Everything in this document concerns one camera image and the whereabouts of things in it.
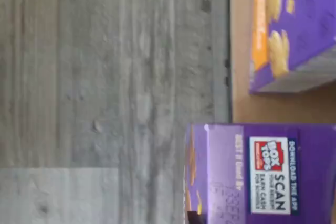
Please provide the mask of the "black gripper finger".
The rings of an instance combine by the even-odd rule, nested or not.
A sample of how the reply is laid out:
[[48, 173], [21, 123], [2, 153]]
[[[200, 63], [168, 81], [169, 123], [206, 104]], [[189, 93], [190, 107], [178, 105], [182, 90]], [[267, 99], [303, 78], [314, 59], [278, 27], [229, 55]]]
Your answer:
[[203, 224], [204, 218], [203, 215], [199, 214], [197, 211], [188, 211], [187, 222], [188, 224]]

